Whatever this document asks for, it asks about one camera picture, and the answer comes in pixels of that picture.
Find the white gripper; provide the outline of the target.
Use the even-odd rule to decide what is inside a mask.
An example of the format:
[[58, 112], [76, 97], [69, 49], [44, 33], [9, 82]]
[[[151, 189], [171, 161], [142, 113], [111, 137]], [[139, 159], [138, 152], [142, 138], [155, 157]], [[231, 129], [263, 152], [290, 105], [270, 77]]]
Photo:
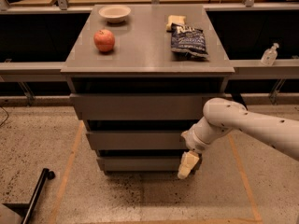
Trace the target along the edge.
[[181, 137], [190, 150], [183, 153], [178, 168], [178, 178], [185, 179], [200, 161], [197, 153], [202, 153], [208, 149], [215, 138], [215, 134], [207, 126], [194, 124], [188, 131], [183, 132]]

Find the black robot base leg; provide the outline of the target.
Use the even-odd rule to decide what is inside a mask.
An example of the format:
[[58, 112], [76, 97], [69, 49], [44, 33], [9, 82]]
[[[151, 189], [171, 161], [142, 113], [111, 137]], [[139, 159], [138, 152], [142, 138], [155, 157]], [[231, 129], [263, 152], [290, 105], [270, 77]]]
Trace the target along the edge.
[[21, 224], [29, 224], [45, 182], [47, 180], [52, 180], [54, 178], [55, 178], [55, 173], [53, 171], [51, 171], [48, 168], [44, 168], [42, 170], [41, 175], [37, 181], [35, 190], [33, 192], [33, 195], [31, 197], [31, 200], [28, 203], [28, 207], [27, 207], [26, 213], [21, 221]]

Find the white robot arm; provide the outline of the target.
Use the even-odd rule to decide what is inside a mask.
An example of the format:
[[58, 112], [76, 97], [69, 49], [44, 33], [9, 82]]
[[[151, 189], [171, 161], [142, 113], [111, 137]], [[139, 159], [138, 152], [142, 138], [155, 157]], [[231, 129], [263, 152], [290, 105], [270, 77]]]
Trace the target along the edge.
[[216, 139], [239, 130], [277, 151], [299, 160], [299, 121], [249, 112], [242, 104], [222, 98], [208, 100], [203, 117], [181, 134], [184, 152], [178, 178], [185, 179], [200, 161], [200, 155]]

